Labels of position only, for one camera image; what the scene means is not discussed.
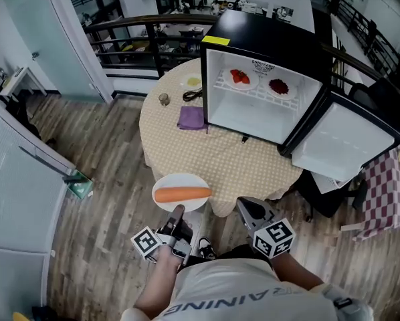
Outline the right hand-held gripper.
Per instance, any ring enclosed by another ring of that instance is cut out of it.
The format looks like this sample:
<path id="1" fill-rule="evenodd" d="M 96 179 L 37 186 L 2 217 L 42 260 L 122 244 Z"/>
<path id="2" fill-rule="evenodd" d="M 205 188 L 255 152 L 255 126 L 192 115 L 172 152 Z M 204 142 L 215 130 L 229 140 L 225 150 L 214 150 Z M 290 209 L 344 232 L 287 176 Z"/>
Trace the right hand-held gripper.
<path id="1" fill-rule="evenodd" d="M 253 239 L 253 248 L 272 259 L 290 250 L 296 237 L 283 212 L 266 201 L 238 197 L 236 207 Z"/>

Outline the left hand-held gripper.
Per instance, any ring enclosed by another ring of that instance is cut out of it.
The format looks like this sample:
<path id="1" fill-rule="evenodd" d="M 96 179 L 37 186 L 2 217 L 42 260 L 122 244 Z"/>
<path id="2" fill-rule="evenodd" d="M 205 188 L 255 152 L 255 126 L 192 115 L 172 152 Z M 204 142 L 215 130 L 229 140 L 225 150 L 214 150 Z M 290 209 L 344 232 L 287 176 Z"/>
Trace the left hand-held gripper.
<path id="1" fill-rule="evenodd" d="M 165 224 L 153 231 L 146 226 L 131 237 L 131 243 L 144 260 L 156 263 L 159 247 L 169 247 L 171 253 L 185 265 L 191 255 L 193 231 L 183 219 L 184 205 L 177 205 Z"/>

